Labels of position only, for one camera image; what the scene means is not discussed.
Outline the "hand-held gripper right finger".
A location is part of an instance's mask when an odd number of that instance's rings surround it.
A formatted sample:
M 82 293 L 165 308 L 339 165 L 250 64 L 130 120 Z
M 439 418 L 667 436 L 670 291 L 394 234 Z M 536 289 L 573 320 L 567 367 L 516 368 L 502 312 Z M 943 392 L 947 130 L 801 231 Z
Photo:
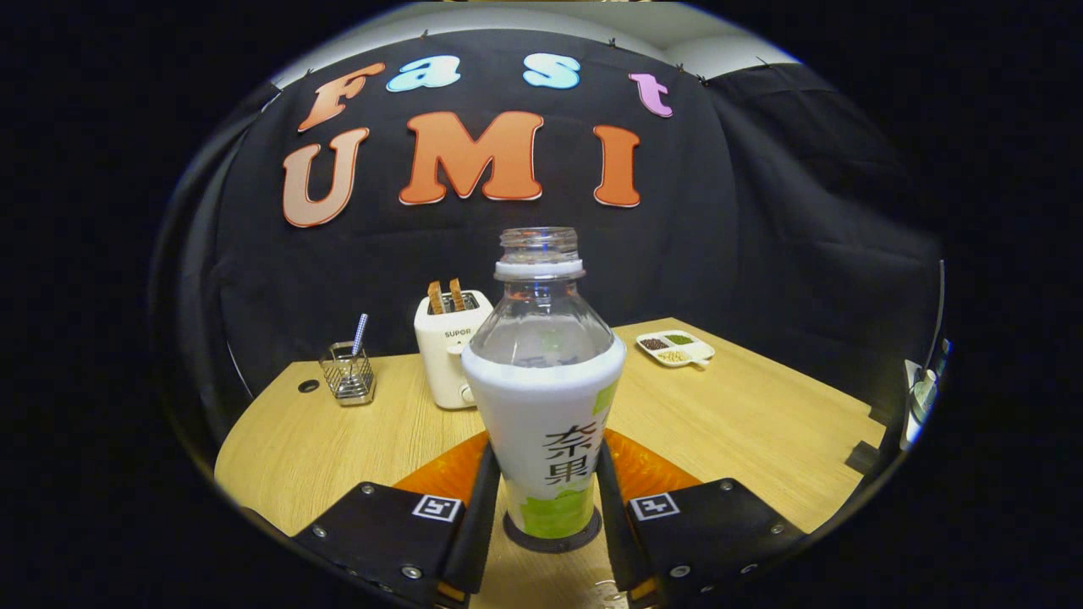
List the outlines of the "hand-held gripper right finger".
M 596 467 L 608 561 L 631 608 L 720 608 L 805 531 L 731 477 L 700 481 L 606 431 Z

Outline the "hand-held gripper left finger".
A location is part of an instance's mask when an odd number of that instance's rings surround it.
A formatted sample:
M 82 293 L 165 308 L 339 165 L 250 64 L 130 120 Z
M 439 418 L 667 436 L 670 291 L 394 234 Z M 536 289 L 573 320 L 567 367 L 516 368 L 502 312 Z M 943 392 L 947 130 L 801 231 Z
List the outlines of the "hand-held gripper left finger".
M 384 608 L 467 608 L 482 587 L 499 479 L 483 431 L 395 485 L 360 482 L 293 542 Z

